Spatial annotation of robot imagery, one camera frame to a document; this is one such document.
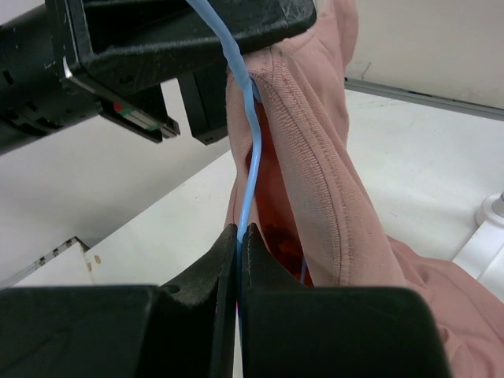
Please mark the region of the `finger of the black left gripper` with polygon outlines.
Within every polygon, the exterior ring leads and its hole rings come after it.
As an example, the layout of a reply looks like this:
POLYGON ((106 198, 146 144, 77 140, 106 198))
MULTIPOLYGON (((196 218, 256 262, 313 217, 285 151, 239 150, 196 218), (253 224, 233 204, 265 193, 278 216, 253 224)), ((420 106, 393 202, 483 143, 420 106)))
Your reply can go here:
POLYGON ((131 95, 302 34, 311 1, 85 1, 80 61, 91 77, 131 95))

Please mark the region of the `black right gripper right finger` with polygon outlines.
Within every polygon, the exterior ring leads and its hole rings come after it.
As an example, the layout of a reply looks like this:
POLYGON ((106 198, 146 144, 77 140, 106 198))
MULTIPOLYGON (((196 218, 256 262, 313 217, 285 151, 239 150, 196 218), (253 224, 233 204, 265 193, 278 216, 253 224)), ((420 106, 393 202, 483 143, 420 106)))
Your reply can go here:
POLYGON ((433 316, 401 287, 307 287, 244 237, 240 273, 246 377, 447 377, 433 316))

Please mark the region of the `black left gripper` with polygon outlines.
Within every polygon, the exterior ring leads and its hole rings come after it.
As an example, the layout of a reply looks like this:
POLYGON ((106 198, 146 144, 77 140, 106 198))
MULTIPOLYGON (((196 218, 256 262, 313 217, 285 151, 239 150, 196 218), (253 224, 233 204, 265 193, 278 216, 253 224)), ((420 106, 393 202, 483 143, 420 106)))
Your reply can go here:
POLYGON ((131 63, 97 80, 82 60, 145 43, 191 13, 184 1, 46 1, 3 24, 1 151, 97 116, 154 143, 178 136, 159 84, 138 88, 131 63))

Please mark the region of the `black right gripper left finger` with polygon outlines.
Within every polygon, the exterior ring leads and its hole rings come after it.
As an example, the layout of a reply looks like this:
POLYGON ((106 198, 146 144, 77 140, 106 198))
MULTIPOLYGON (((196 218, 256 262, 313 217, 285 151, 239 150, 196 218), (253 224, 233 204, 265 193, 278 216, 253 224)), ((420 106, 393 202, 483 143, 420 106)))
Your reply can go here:
POLYGON ((232 376, 236 233, 161 286, 3 290, 2 376, 232 376))

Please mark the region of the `pink printed t shirt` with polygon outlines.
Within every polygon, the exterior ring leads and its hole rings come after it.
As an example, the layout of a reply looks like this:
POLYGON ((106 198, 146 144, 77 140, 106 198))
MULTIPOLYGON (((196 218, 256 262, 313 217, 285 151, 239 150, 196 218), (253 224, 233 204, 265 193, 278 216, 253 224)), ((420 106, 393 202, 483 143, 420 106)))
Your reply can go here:
POLYGON ((395 286, 433 312, 456 377, 503 374, 503 304, 450 261, 392 239, 347 153, 344 70, 358 11, 331 1, 305 33, 246 58, 258 87, 262 152, 250 220, 293 275, 315 286, 395 286))

